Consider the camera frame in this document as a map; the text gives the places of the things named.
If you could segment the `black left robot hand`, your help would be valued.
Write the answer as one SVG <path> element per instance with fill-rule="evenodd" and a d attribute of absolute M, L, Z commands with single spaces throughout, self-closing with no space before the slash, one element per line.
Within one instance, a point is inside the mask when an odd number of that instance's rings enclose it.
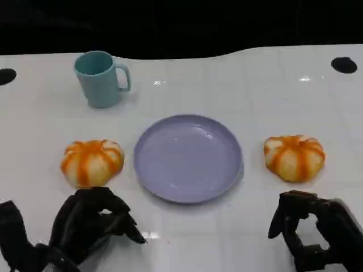
<path fill-rule="evenodd" d="M 106 187 L 79 189 L 68 197 L 53 222 L 49 246 L 80 265 L 111 236 L 146 243 L 129 206 Z"/>

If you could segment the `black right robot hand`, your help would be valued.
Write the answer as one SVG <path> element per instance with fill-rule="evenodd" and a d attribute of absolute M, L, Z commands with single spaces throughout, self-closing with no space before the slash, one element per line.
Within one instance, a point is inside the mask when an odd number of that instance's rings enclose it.
<path fill-rule="evenodd" d="M 296 233 L 301 219 L 314 214 L 316 228 L 328 242 L 304 245 Z M 347 271 L 362 271 L 362 228 L 349 207 L 339 198 L 319 198 L 315 193 L 291 190 L 280 193 L 268 237 L 282 235 L 297 271 L 323 270 L 341 264 Z"/>

